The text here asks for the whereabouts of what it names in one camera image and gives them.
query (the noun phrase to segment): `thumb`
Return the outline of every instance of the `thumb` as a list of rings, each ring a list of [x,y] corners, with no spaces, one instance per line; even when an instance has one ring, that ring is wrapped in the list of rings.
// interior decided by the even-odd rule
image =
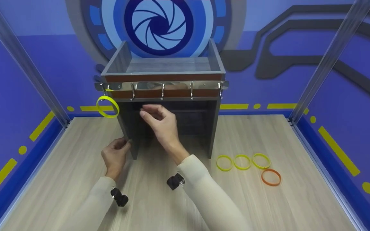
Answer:
[[[145,120],[145,122],[147,124],[149,124],[149,126],[151,126],[151,128],[154,127],[155,123],[158,122],[157,119],[155,119],[154,117],[152,117],[151,114],[149,114],[148,112],[146,111],[140,111],[139,114],[141,115],[141,117]]]
[[[128,140],[128,142],[125,143],[125,145],[120,150],[126,154],[130,148],[131,148],[131,140]]]

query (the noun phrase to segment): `light wood floor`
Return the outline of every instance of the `light wood floor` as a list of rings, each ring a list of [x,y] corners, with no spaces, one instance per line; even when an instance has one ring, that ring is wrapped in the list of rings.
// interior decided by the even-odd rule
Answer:
[[[116,119],[75,118],[1,230],[56,230],[104,175],[101,149],[121,136]],[[283,116],[220,116],[211,160],[198,142],[190,139],[182,142],[204,162],[254,230],[354,230]],[[269,156],[271,168],[280,172],[279,186],[262,183],[261,171],[254,166],[246,171],[234,167],[229,172],[216,167],[218,155],[252,157],[256,152]],[[138,160],[128,160],[118,183],[129,197],[128,204],[123,208],[114,204],[99,230],[207,230],[184,191],[181,188],[171,191],[166,185],[166,180],[175,173],[174,162],[157,142],[143,145]]]

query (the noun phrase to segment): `cuff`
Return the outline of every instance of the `cuff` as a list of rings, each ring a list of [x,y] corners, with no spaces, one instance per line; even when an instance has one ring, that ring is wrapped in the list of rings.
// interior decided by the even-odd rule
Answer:
[[[115,181],[107,176],[100,177],[93,189],[109,190],[109,192],[116,187]]]
[[[202,177],[209,175],[205,165],[194,155],[185,158],[181,164],[177,166],[178,173],[185,180],[185,185],[194,184]]]

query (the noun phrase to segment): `rubber ring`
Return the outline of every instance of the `rubber ring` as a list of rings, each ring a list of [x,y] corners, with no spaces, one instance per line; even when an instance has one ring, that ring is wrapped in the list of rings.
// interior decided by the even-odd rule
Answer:
[[[101,109],[101,107],[99,106],[99,102],[100,102],[100,100],[102,100],[102,99],[106,99],[107,101],[110,101],[115,107],[116,107],[116,110],[118,111],[115,115],[109,115],[109,114],[106,114],[102,109]],[[119,106],[118,106],[118,104],[114,101],[114,99],[113,98],[111,98],[111,97],[109,97],[109,96],[106,96],[106,95],[103,95],[103,96],[101,96],[101,97],[99,97],[98,98],[98,100],[97,100],[97,110],[98,110],[98,112],[101,114],[101,115],[103,115],[105,118],[115,118],[115,117],[117,117],[118,115],[119,115]]]
[[[255,161],[254,161],[255,156],[260,156],[260,157],[265,158],[265,159],[268,161],[268,163],[269,163],[269,164],[268,164],[267,166],[261,166],[261,165],[259,165],[259,164],[255,163]],[[265,156],[265,155],[264,155],[264,154],[262,154],[262,153],[255,153],[255,154],[254,154],[254,156],[252,157],[252,163],[253,163],[257,168],[259,168],[259,169],[267,169],[267,168],[269,168],[269,167],[270,167],[270,159],[269,159],[269,157]]]
[[[221,167],[219,167],[218,160],[219,160],[220,158],[226,158],[226,159],[228,159],[229,161],[231,161],[231,167],[230,167],[230,168],[221,168]],[[220,155],[220,156],[218,156],[218,158],[216,159],[216,166],[219,168],[219,170],[224,171],[224,172],[227,172],[227,171],[231,170],[231,169],[232,169],[232,164],[233,164],[232,159],[231,159],[229,156],[227,156],[227,155]]]
[[[266,181],[266,180],[263,178],[263,174],[264,174],[265,172],[273,172],[273,173],[275,173],[275,174],[279,177],[279,182],[278,182],[278,183],[276,183],[276,184],[273,184],[273,183],[269,183],[268,181]],[[279,174],[279,172],[277,172],[277,171],[275,171],[275,170],[273,170],[273,169],[271,169],[271,168],[268,168],[268,169],[263,170],[263,172],[262,172],[262,174],[261,174],[261,178],[262,178],[262,181],[263,181],[265,184],[269,185],[269,186],[278,186],[278,185],[281,183],[281,181],[282,181],[281,174]]]
[[[238,166],[238,164],[236,164],[236,158],[239,158],[239,157],[243,157],[243,158],[246,158],[248,161],[249,161],[249,165],[248,167],[241,167],[241,166]],[[236,155],[234,160],[233,160],[233,164],[235,165],[235,167],[239,170],[247,170],[251,167],[251,159],[249,159],[249,156],[247,155],[244,155],[244,154],[241,154],[241,155]]]

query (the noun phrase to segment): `white long-sleeve shirt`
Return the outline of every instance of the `white long-sleeve shirt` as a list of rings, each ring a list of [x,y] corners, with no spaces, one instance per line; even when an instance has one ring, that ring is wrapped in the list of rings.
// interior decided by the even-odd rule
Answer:
[[[177,168],[185,180],[185,193],[194,202],[211,231],[252,230],[235,203],[212,179],[207,168],[196,156],[185,158]],[[113,203],[110,191],[114,187],[114,180],[101,177],[86,201],[60,230],[97,231]]]

